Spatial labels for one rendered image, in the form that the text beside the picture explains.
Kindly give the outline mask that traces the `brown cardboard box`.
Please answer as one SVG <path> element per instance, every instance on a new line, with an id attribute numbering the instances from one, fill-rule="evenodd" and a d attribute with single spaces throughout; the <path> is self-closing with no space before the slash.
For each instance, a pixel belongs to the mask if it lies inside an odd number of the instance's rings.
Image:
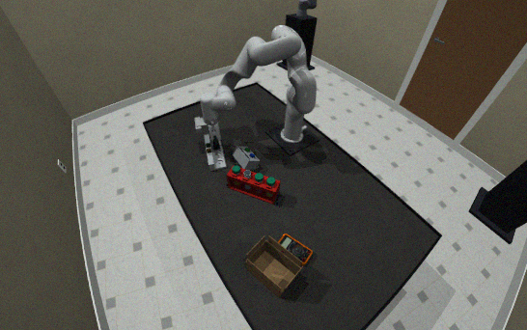
<path id="1" fill-rule="evenodd" d="M 265 236 L 246 255 L 246 267 L 261 283 L 280 297 L 303 267 L 299 267 L 302 261 L 271 236 L 268 236 L 268 241 L 264 241 L 264 238 Z"/>

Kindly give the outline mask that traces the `orange rectangular block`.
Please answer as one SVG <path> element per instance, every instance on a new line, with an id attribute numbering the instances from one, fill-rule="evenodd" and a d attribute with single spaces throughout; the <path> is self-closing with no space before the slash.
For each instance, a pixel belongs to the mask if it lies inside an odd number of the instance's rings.
<path id="1" fill-rule="evenodd" d="M 294 254 L 297 258 L 299 258 L 302 261 L 301 266 L 304 266 L 313 254 L 313 251 L 311 249 L 309 249 L 293 237 L 289 236 L 288 234 L 284 234 L 278 241 L 278 243 L 281 244 L 285 249 L 290 251 L 292 254 Z"/>

